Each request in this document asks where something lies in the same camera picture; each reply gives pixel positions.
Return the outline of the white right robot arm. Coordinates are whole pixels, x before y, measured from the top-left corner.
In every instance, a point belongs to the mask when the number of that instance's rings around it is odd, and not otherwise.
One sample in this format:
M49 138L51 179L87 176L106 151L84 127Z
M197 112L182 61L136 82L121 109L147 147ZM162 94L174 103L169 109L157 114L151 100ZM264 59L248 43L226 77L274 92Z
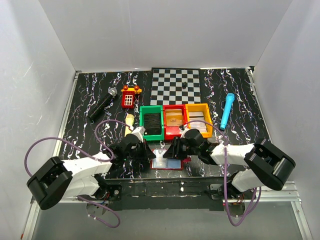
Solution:
M246 145L223 145L209 142L197 129L188 129L176 136L163 154L164 158L177 160L189 156L197 156L207 165L247 167L227 178L217 189L218 195L227 194L229 199L262 186L280 191L296 167L290 156L266 139Z

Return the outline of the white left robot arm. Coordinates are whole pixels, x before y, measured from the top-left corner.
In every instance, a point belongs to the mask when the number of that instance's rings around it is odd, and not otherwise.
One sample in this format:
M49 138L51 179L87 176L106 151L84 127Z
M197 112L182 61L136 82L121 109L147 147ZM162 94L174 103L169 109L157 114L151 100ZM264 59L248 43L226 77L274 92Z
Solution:
M42 167L30 175L26 183L42 210L48 210L62 199L87 195L95 197L101 184L96 175L108 173L125 160L149 162L156 155L145 139L128 134L120 143L112 144L95 155L74 160L61 160L57 156L48 159Z

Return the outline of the red leather card holder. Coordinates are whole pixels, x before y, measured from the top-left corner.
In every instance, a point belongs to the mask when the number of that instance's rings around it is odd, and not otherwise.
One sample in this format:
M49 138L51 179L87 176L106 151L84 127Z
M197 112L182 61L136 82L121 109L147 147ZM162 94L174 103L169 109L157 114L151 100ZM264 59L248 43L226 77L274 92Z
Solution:
M152 152L155 154L155 158L150 161L150 168L152 170L174 170L181 171L184 168L184 164L189 163L191 158L185 158L183 160L164 158L165 149L154 149Z

